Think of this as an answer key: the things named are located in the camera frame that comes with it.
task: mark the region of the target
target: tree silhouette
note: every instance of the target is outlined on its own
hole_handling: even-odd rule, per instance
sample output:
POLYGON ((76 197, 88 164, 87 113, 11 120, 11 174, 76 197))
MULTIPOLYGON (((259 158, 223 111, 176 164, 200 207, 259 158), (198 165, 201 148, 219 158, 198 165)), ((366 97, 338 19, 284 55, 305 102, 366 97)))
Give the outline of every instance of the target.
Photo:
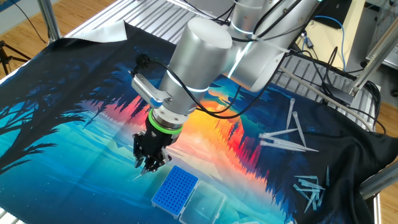
POLYGON ((12 98, 23 103, 21 109, 10 112, 12 107, 5 106, 0 113, 1 118, 14 115, 0 128, 0 134, 19 129, 12 145, 0 157, 0 175, 28 162, 28 159, 21 160, 25 156, 43 153, 44 148, 57 146, 54 143, 34 145, 42 137, 56 133, 57 126, 73 121, 84 122, 84 117, 79 115, 86 111, 81 105, 82 102, 114 101, 109 99, 103 89, 113 88, 119 82, 115 74, 90 72, 85 63, 74 63, 72 70, 65 71, 60 67, 62 71, 45 73, 42 78, 36 79, 36 83, 28 86, 30 90, 16 91, 17 95, 12 98))
POLYGON ((116 100, 115 100, 115 99, 112 99, 110 96, 106 97, 106 99, 103 101, 103 103, 101 104, 101 106, 98 107, 97 112, 95 113, 95 115, 87 121, 87 123, 86 123, 86 125, 85 125, 84 128, 87 128, 87 126, 88 126, 89 124, 94 123, 94 119, 95 119, 100 113, 104 112, 104 111, 107 109, 108 105, 112 105, 112 104, 114 104, 115 102, 116 102, 116 100))
POLYGON ((140 98, 140 100, 138 101, 137 107, 134 109, 134 111, 130 115, 131 119, 133 117, 135 117, 138 113, 140 113, 146 105, 147 105, 147 102, 145 100, 143 100, 142 98, 140 98))

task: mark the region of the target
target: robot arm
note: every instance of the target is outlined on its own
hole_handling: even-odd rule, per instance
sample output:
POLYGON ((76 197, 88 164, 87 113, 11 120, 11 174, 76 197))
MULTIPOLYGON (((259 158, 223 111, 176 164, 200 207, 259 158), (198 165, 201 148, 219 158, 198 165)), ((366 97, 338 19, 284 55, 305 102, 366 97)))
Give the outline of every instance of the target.
POLYGON ((196 109, 192 96, 200 101, 219 74, 250 91, 266 86, 317 5, 317 0, 244 0, 236 5, 227 29, 203 18, 190 20, 169 63, 174 73, 166 71, 159 90, 140 74, 132 81, 153 108, 147 130, 133 135, 136 167, 145 161, 141 175, 172 159, 165 147, 177 140, 196 109), (262 15, 266 18, 253 34, 262 15))

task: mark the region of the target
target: pipette tip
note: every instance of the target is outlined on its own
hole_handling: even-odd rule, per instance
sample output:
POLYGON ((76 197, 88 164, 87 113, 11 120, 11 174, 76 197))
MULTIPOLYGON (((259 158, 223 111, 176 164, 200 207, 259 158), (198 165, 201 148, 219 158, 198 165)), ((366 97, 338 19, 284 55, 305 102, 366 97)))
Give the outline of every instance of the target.
POLYGON ((132 181, 135 181, 135 180, 137 180, 138 178, 140 178, 140 177, 142 177, 142 175, 141 174, 139 174, 136 178, 134 178, 132 181))
POLYGON ((310 207, 310 205, 312 204, 312 201, 315 199, 315 193, 312 193, 310 201, 307 203, 307 206, 305 207, 304 213, 307 211, 307 209, 310 207))
POLYGON ((285 149, 285 150, 290 150, 290 151, 305 152, 302 149, 297 149, 297 148, 292 147, 292 146, 284 146, 284 145, 281 145, 281 144, 274 144, 274 143, 269 143, 269 142, 266 142, 266 141, 260 141, 260 146, 270 146, 270 147, 275 147, 275 148, 285 149))
POLYGON ((308 147, 304 147, 304 150, 306 150, 306 151, 312 151, 312 152, 319 152, 319 151, 316 150, 316 149, 310 149, 310 148, 308 148, 308 147))
POLYGON ((295 101, 294 98, 290 99, 290 107, 289 107, 289 112, 287 114, 287 121, 286 121, 286 130, 288 130, 289 124, 290 124, 290 119, 292 118, 292 111, 293 111, 294 101, 295 101))
POLYGON ((301 141, 303 142, 304 147, 307 147, 307 145, 305 144, 304 134, 303 134, 303 131, 302 131, 302 129, 301 129, 300 122, 299 122, 299 116, 298 116, 298 114, 297 114, 296 111, 294 111, 294 112, 292 113, 292 115, 293 115, 294 120, 295 120, 295 122, 296 122, 296 126, 297 126, 297 129, 298 129, 298 133, 300 134, 301 141))
POLYGON ((291 133, 293 131, 297 131, 297 128, 283 130, 283 131, 274 131, 274 132, 271 132, 271 133, 259 134, 259 137, 260 138, 269 138, 271 136, 280 135, 280 134, 287 134, 287 133, 291 133))
POLYGON ((330 185, 330 178, 329 178, 329 166, 326 169, 326 186, 329 187, 330 185))

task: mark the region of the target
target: blue pipette tip rack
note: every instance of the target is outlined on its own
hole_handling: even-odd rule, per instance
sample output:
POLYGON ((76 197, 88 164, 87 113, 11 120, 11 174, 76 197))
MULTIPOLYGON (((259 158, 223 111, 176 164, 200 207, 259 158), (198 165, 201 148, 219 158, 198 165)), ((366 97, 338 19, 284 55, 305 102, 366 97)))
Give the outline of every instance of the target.
POLYGON ((174 166, 152 198, 152 206, 165 210, 177 219, 185 209, 185 204, 197 183, 198 177, 174 166))

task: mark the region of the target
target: metal frame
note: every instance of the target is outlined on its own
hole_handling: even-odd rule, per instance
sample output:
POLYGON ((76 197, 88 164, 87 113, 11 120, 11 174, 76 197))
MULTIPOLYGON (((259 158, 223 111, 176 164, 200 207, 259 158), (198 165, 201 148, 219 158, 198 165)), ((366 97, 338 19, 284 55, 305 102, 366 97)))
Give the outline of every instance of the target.
POLYGON ((61 39, 61 32, 58 28, 58 23, 54 15, 54 10, 52 9, 50 0, 37 0, 39 4, 40 11, 42 11, 44 23, 47 26, 49 32, 49 44, 61 39))
MULTIPOLYGON (((40 9, 42 11, 43 17, 45 19, 45 23, 47 28, 49 29, 50 40, 54 41, 61 38, 59 33, 59 28, 57 25, 57 21, 55 20, 55 16, 53 14, 52 6, 49 0, 38 0, 40 4, 40 9)), ((139 1, 134 2, 131 1, 127 3, 127 1, 118 0, 114 4, 110 5, 102 12, 97 14, 97 16, 91 18, 80 27, 77 27, 75 30, 70 32, 67 36, 75 35, 77 33, 81 33, 84 30, 90 30, 98 28, 99 26, 103 26, 109 20, 117 21, 120 19, 125 19, 128 23, 131 23, 134 26, 138 26, 141 29, 144 29, 151 34, 155 34, 160 36, 163 39, 166 39, 170 42, 177 43, 179 37, 182 33, 182 29, 187 23, 187 21, 197 15, 192 12, 183 12, 185 9, 182 9, 179 6, 170 5, 171 3, 166 1, 158 1, 154 2, 151 0, 147 1, 139 1), (137 12, 139 10, 146 11, 150 7, 157 7, 153 9, 159 13, 159 16, 151 15, 152 12, 137 12), (159 25, 157 21, 165 19, 164 22, 159 25)), ((398 19, 394 22, 394 26, 391 27, 390 32, 387 32, 383 40, 378 44, 379 50, 377 51, 377 55, 373 57, 369 65, 364 69, 361 76, 354 82, 355 95, 359 92, 368 80, 370 74, 372 74, 378 66, 382 63, 382 59, 386 57, 386 54, 389 53, 392 48, 391 46, 395 46, 396 41, 398 39, 398 19)), ((395 162, 388 168, 383 169, 380 173, 370 177, 361 185, 361 195, 367 199, 370 196, 377 194, 382 189, 388 187, 398 180, 398 162, 395 162)))
POLYGON ((362 89, 365 83, 369 80, 370 76, 380 67, 384 59, 391 53, 392 49, 396 47, 398 43, 398 17, 392 23, 387 32, 383 35, 381 40, 372 49, 372 59, 368 65, 358 76, 353 84, 351 94, 356 96, 358 91, 362 89))
MULTIPOLYGON (((366 56, 366 60, 371 60, 372 57, 374 56, 374 51, 375 48, 374 46, 379 42, 379 38, 384 35, 387 30, 383 31, 386 26, 387 28, 391 26, 391 24, 394 22, 392 21, 393 18, 395 18, 394 15, 394 5, 390 5, 389 0, 384 0, 382 1, 379 10, 379 14, 377 15, 377 24, 376 28, 373 33, 372 41, 371 44, 368 48, 368 54, 366 56)), ((395 70, 398 70, 398 47, 395 47, 394 50, 384 59, 383 65, 387 65, 388 67, 391 67, 395 70)))
POLYGON ((381 224, 381 205, 380 205, 380 194, 377 194, 373 198, 373 217, 374 224, 381 224))

